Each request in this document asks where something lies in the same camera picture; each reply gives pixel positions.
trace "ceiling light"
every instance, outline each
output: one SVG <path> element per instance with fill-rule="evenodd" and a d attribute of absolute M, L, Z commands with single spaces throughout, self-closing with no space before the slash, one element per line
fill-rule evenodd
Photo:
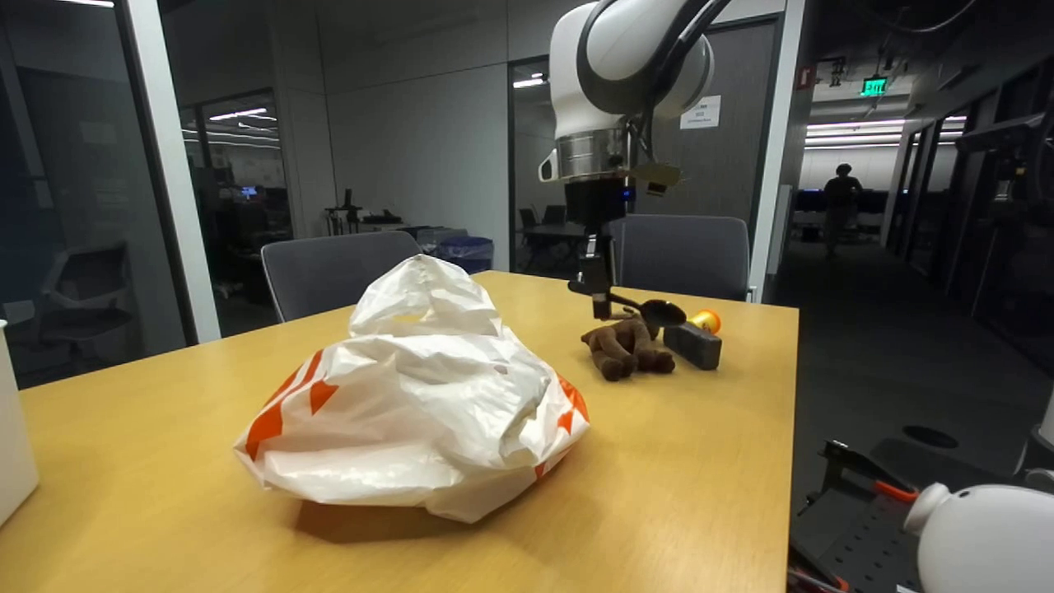
<path fill-rule="evenodd" d="M 869 121 L 831 121 L 831 125 L 807 125 L 807 135 L 901 135 L 904 119 L 869 119 Z"/>
<path fill-rule="evenodd" d="M 547 87 L 543 71 L 529 71 L 526 79 L 514 79 L 514 90 L 536 90 L 536 87 Z"/>
<path fill-rule="evenodd" d="M 218 112 L 209 121 L 232 121 L 232 119 L 260 119 L 268 109 L 236 109 L 236 112 Z"/>
<path fill-rule="evenodd" d="M 63 0 L 63 4 L 73 4 L 73 8 L 107 8 L 107 11 L 111 11 L 111 0 Z"/>
<path fill-rule="evenodd" d="M 888 144 L 901 142 L 904 135 L 828 135 L 828 137 L 803 137 L 807 144 Z"/>
<path fill-rule="evenodd" d="M 236 135 L 236 132 L 209 132 L 209 137 L 236 137 L 236 142 L 278 142 L 278 137 L 268 137 L 268 135 Z"/>

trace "plastic bag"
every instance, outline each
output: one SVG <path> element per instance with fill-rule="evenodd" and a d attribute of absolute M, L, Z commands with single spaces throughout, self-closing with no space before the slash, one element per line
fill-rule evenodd
<path fill-rule="evenodd" d="M 310 356 L 236 440 L 269 487 L 318 504 L 481 519 L 591 427 L 580 392 L 436 256 L 380 278 L 354 335 Z"/>

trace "chair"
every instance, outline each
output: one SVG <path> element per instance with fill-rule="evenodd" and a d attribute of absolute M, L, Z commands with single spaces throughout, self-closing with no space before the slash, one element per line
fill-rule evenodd
<path fill-rule="evenodd" d="M 568 224 L 568 207 L 565 204 L 547 204 L 547 210 L 539 215 L 539 224 Z"/>
<path fill-rule="evenodd" d="M 356 303 L 364 291 L 419 255 L 406 232 L 336 234 L 264 245 L 264 278 L 281 320 Z"/>
<path fill-rule="evenodd" d="M 523 232 L 536 226 L 536 215 L 529 207 L 521 207 L 521 226 Z"/>
<path fill-rule="evenodd" d="M 747 298 L 747 224 L 708 215 L 630 215 L 614 224 L 617 284 Z"/>

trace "desk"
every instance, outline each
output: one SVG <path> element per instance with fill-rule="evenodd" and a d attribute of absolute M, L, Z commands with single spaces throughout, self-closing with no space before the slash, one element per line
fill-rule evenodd
<path fill-rule="evenodd" d="M 44 483 L 0 532 L 0 589 L 778 593 L 786 569 L 798 312 L 726 312 L 717 371 L 601 382 L 591 300 L 479 272 L 591 399 L 592 433 L 486 524 L 318 507 L 254 483 L 235 438 L 347 309 L 29 389 Z"/>

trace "brown object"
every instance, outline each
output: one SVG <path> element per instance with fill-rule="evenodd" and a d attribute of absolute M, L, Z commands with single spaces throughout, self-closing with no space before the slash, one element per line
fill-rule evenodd
<path fill-rule="evenodd" d="M 611 382 L 630 379 L 634 371 L 668 375 L 675 370 L 671 351 L 652 340 L 639 316 L 591 330 L 582 342 L 592 351 L 592 366 Z"/>
<path fill-rule="evenodd" d="M 617 327 L 601 327 L 587 333 L 582 342 L 591 345 L 592 366 L 603 379 L 621 382 L 634 375 L 634 356 L 622 348 Z"/>
<path fill-rule="evenodd" d="M 634 320 L 621 320 L 617 322 L 617 340 L 622 342 L 622 348 L 634 351 L 634 370 L 639 371 L 661 371 L 668 375 L 675 370 L 671 351 L 661 348 L 647 320 L 634 316 Z"/>

